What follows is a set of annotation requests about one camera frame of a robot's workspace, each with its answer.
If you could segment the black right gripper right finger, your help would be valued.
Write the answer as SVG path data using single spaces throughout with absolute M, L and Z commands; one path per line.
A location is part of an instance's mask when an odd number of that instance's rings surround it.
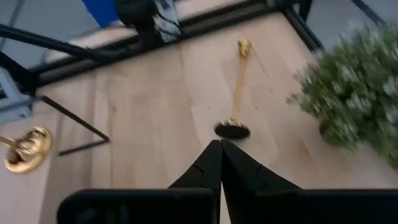
M 396 189 L 303 189 L 231 141 L 221 145 L 231 223 L 397 224 Z

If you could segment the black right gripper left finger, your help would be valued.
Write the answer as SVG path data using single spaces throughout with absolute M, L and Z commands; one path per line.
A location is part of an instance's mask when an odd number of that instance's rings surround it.
M 166 189 L 83 189 L 66 197 L 58 224 L 219 223 L 222 145 L 212 140 Z

